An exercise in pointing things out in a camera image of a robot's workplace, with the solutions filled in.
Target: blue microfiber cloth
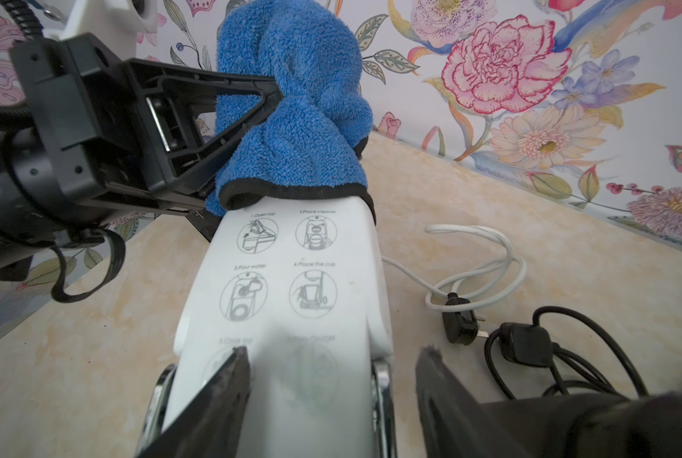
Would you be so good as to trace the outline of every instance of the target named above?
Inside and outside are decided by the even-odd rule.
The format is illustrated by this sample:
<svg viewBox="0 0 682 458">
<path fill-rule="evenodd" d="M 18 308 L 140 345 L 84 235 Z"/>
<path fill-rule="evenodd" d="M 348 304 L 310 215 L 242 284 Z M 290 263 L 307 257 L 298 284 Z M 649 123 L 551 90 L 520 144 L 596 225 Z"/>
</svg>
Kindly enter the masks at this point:
<svg viewBox="0 0 682 458">
<path fill-rule="evenodd" d="M 217 189 L 206 200 L 210 212 L 221 216 L 263 196 L 360 196 L 373 213 L 354 151 L 366 143 L 373 118 L 357 89 L 362 55 L 346 24 L 313 0 L 254 0 L 225 19 L 217 71 L 272 76 L 285 98 L 217 174 Z M 258 101 L 219 96 L 216 132 Z"/>
</svg>

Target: black plastic bracket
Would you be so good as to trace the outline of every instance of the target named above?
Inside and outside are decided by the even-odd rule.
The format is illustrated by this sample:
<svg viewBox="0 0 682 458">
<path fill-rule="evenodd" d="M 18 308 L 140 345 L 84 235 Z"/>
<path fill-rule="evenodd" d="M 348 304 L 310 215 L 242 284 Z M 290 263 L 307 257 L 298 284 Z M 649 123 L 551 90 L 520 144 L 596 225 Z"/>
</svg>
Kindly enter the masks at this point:
<svg viewBox="0 0 682 458">
<path fill-rule="evenodd" d="M 274 78 L 189 69 L 153 61 L 128 60 L 126 72 L 145 126 L 143 158 L 148 189 L 157 196 L 206 197 L 212 179 L 232 157 L 249 129 L 265 121 L 282 100 Z M 260 101 L 207 143 L 196 125 L 213 112 L 220 95 L 255 95 Z"/>
</svg>

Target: marble countertop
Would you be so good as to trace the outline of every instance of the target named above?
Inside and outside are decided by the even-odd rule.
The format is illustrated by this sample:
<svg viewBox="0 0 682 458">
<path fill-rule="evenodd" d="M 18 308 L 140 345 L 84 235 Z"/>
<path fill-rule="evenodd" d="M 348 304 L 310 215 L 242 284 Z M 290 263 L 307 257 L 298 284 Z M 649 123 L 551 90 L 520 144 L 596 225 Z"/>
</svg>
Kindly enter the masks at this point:
<svg viewBox="0 0 682 458">
<path fill-rule="evenodd" d="M 478 237 L 426 234 L 428 224 L 499 229 L 528 262 L 521 287 L 480 312 L 483 330 L 530 323 L 544 305 L 574 308 L 616 337 L 652 392 L 682 389 L 682 252 L 380 135 L 370 137 L 362 164 L 382 253 L 428 281 L 501 251 Z M 0 456 L 133 455 L 152 387 L 177 359 L 175 326 L 207 247 L 184 218 L 161 216 L 128 242 L 116 280 L 80 303 L 47 304 L 0 340 Z M 106 269 L 102 262 L 69 291 L 90 289 Z M 413 374 L 420 347 L 440 348 L 479 401 L 503 397 L 486 370 L 483 340 L 448 343 L 440 314 L 424 306 L 425 291 L 389 266 L 385 274 L 399 454 L 424 456 Z M 548 316 L 543 325 L 619 390 L 634 393 L 618 361 L 584 325 L 563 316 Z M 518 396 L 536 397 L 551 384 L 548 371 L 497 356 Z"/>
</svg>

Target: black cable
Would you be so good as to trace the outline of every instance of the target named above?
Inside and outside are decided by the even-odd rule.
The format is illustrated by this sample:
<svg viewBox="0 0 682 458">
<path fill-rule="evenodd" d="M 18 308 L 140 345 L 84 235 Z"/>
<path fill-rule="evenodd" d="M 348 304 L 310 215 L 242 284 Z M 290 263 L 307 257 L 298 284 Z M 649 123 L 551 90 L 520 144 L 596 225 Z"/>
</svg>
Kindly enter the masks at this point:
<svg viewBox="0 0 682 458">
<path fill-rule="evenodd" d="M 0 0 L 0 5 L 8 12 L 23 32 L 26 40 L 43 37 L 43 25 L 24 0 Z"/>
<path fill-rule="evenodd" d="M 493 345 L 493 341 L 498 339 L 500 334 L 501 330 L 497 329 L 488 336 L 488 339 L 486 339 L 486 343 L 483 346 L 483 356 L 484 359 L 486 360 L 486 366 L 488 366 L 488 370 L 489 372 L 491 372 L 493 380 L 496 382 L 496 385 L 498 385 L 499 388 L 503 391 L 504 396 L 506 396 L 509 399 L 516 399 L 516 396 L 514 396 L 514 394 L 511 392 L 507 384 L 503 382 L 503 379 L 501 378 L 501 375 L 499 375 L 499 371 L 497 371 L 496 367 L 493 365 L 493 360 L 491 358 L 491 347 Z"/>
<path fill-rule="evenodd" d="M 59 259 L 59 266 L 61 268 L 59 271 L 59 278 L 56 280 L 54 287 L 51 289 L 51 297 L 56 302 L 72 303 L 86 299 L 98 289 L 102 288 L 104 285 L 115 279 L 117 274 L 120 272 L 120 269 L 122 269 L 122 264 L 125 262 L 125 240 L 123 240 L 119 234 L 108 229 L 92 229 L 92 232 L 95 234 L 100 234 L 109 242 L 110 258 L 108 272 L 105 274 L 105 279 L 102 280 L 102 282 L 91 291 L 83 292 L 73 296 L 66 294 L 64 292 L 64 283 L 66 282 L 66 260 L 64 259 L 64 255 L 62 254 L 61 250 L 54 246 L 51 249 L 54 253 L 56 253 L 56 257 Z"/>
<path fill-rule="evenodd" d="M 567 386 L 565 385 L 565 381 L 562 380 L 560 371 L 557 370 L 557 366 L 554 361 L 552 361 L 552 366 L 550 366 L 550 372 L 552 372 L 552 377 L 555 379 L 555 385 L 557 386 L 557 389 L 560 391 L 560 393 L 569 394 Z"/>
<path fill-rule="evenodd" d="M 586 389 L 586 390 L 600 391 L 592 383 L 584 382 L 583 380 L 565 380 L 562 383 L 562 385 L 566 388 L 569 388 L 569 389 Z M 542 397 L 553 396 L 558 391 L 560 391 L 560 387 L 557 385 L 557 383 L 554 383 L 552 386 L 550 386 L 548 389 L 546 389 L 544 391 L 544 393 L 542 393 Z"/>
<path fill-rule="evenodd" d="M 34 125 L 34 119 L 25 102 L 16 105 L 0 105 L 0 131 L 25 129 Z"/>
<path fill-rule="evenodd" d="M 573 353 L 569 351 L 566 348 L 562 348 L 559 345 L 557 346 L 557 350 L 555 350 L 555 355 L 562 359 L 563 356 L 574 360 L 576 363 L 580 364 L 581 366 L 584 367 L 585 370 L 589 371 L 593 376 L 597 379 L 603 382 L 604 384 L 610 386 L 613 388 L 613 384 L 605 378 L 605 376 L 595 367 L 593 366 L 588 360 L 584 359 L 582 356 L 578 355 L 577 353 Z"/>
<path fill-rule="evenodd" d="M 615 388 L 613 388 L 610 385 L 607 385 L 603 383 L 602 381 L 598 380 L 595 378 L 590 372 L 579 366 L 576 362 L 574 362 L 572 359 L 567 358 L 566 356 L 563 355 L 557 355 L 558 358 L 560 358 L 563 362 L 565 362 L 568 366 L 573 368 L 574 371 L 579 373 L 585 380 L 587 380 L 591 386 L 589 386 L 589 389 L 592 389 L 594 391 L 599 391 L 601 393 L 608 393 L 608 394 L 614 394 L 616 396 L 620 396 L 625 398 L 622 394 L 620 394 L 618 391 L 616 391 Z"/>
<path fill-rule="evenodd" d="M 547 306 L 540 307 L 534 311 L 534 314 L 531 317 L 532 324 L 535 326 L 539 326 L 539 318 L 542 315 L 548 313 L 571 316 L 572 318 L 575 318 L 576 320 L 582 322 L 584 325 L 590 327 L 595 332 L 595 334 L 601 337 L 601 339 L 603 339 L 603 342 L 605 342 L 611 348 L 613 353 L 616 355 L 616 358 L 618 358 L 618 360 L 621 362 L 623 368 L 626 369 L 626 372 L 628 373 L 629 378 L 633 382 L 633 386 L 636 388 L 636 393 L 639 395 L 639 397 L 648 396 L 647 386 L 643 383 L 639 371 L 637 371 L 636 368 L 633 366 L 633 363 L 626 355 L 626 353 L 623 351 L 618 342 L 616 342 L 613 339 L 613 337 L 611 337 L 611 335 L 608 332 L 606 332 L 605 329 L 598 325 L 598 323 L 594 322 L 592 319 L 581 314 L 580 312 L 570 310 L 569 308 Z"/>
<path fill-rule="evenodd" d="M 24 0 L 0 0 L 26 40 L 43 37 L 43 25 Z M 0 105 L 0 131 L 25 129 L 34 125 L 33 117 L 25 102 L 16 105 Z"/>
</svg>

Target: red berries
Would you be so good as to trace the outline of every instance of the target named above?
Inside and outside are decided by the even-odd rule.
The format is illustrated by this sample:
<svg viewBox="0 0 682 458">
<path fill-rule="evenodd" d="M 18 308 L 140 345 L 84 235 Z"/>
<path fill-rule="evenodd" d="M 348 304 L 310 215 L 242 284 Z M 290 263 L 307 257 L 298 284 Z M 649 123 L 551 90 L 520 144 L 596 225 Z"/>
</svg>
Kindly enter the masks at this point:
<svg viewBox="0 0 682 458">
<path fill-rule="evenodd" d="M 608 189 L 613 194 L 620 194 L 623 191 L 623 188 L 630 190 L 631 194 L 633 194 L 634 196 L 640 196 L 645 192 L 643 189 L 639 189 L 639 185 L 637 185 L 636 183 L 629 183 L 626 186 L 619 185 L 617 183 L 608 183 L 607 185 L 605 185 L 605 189 Z M 661 186 L 655 186 L 654 188 L 651 188 L 651 191 L 654 193 L 658 193 L 662 190 L 664 190 L 664 188 L 662 188 Z"/>
<path fill-rule="evenodd" d="M 608 183 L 605 185 L 605 189 L 608 189 L 613 194 L 620 194 L 623 190 L 623 185 L 617 185 L 616 183 Z"/>
</svg>

